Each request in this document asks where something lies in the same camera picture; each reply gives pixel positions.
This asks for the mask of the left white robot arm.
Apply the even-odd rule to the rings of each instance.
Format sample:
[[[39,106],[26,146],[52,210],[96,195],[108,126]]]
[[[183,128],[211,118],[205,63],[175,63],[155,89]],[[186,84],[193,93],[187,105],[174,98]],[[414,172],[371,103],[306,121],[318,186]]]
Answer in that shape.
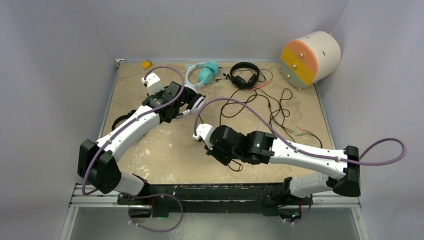
[[[90,184],[103,194],[127,193],[138,205],[146,203],[149,199],[149,191],[144,187],[146,180],[134,173],[122,173],[118,161],[150,130],[161,123],[195,115],[204,103],[204,95],[174,81],[148,94],[141,106],[112,132],[96,141],[87,139],[80,145],[77,174],[83,184]]]

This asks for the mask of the white and black headphones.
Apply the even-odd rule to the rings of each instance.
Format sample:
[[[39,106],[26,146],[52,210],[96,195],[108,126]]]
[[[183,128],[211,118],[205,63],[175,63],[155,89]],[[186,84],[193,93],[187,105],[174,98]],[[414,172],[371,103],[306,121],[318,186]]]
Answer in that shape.
[[[187,107],[181,113],[178,113],[176,118],[182,119],[188,115],[197,115],[200,108],[206,103],[205,96],[198,93],[197,89],[191,85],[185,85],[183,93],[178,99],[182,105],[187,104]]]

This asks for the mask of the black headphones with cable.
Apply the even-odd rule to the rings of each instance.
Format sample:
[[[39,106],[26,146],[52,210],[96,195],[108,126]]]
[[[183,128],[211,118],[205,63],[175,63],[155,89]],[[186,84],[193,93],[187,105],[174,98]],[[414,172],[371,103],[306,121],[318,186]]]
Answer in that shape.
[[[112,123],[111,130],[114,131],[119,126],[119,124],[129,119],[135,112],[136,110],[134,109],[130,111],[129,113],[121,115],[118,118],[116,118],[114,122]]]

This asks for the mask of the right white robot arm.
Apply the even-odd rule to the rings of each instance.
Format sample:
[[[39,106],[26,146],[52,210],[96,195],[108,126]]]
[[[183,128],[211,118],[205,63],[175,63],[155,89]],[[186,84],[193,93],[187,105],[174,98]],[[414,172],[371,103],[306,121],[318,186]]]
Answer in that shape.
[[[206,154],[225,166],[232,160],[240,160],[250,165],[282,164],[314,171],[310,175],[284,179],[280,196],[288,204],[327,191],[344,197],[361,195],[357,147],[324,149],[281,140],[263,131],[244,135],[226,125],[213,127],[206,123],[196,128],[193,138],[203,142]]]

